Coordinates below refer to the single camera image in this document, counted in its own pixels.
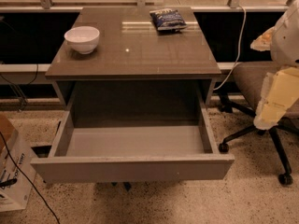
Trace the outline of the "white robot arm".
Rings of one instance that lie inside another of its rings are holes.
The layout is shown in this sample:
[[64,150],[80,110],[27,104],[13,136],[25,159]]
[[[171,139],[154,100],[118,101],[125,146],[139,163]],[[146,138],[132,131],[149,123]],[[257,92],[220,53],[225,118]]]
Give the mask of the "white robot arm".
[[254,125],[261,130],[276,126],[289,108],[299,99],[299,0],[295,0],[278,19],[251,44],[258,51],[269,50],[278,65],[275,74],[263,79],[261,100],[258,103]]

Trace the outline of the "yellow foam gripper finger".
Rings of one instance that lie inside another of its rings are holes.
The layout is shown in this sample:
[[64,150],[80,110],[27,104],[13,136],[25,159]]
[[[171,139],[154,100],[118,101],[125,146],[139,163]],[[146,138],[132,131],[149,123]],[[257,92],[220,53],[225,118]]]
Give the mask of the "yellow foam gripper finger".
[[299,99],[299,69],[289,67],[267,73],[262,85],[261,100],[254,125],[260,130],[276,126],[287,110]]
[[267,29],[251,42],[250,48],[257,51],[270,51],[274,32],[274,27]]

